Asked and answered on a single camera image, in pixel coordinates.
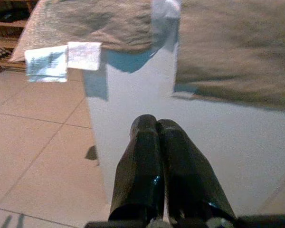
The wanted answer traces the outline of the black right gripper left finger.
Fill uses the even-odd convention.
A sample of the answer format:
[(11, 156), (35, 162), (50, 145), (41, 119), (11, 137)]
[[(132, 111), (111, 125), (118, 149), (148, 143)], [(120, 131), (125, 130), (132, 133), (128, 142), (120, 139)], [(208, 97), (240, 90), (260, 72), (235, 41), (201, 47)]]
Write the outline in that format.
[(164, 196), (157, 120), (144, 114), (132, 123), (129, 144), (116, 168), (109, 220), (162, 219)]

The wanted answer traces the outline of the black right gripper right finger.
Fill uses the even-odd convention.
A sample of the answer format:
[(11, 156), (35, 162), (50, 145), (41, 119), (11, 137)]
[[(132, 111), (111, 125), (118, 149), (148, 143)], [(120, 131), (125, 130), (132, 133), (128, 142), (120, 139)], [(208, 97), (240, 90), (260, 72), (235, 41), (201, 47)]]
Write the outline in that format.
[(187, 133), (173, 120), (157, 122), (164, 168), (168, 218), (213, 217), (235, 220), (236, 215), (214, 170)]

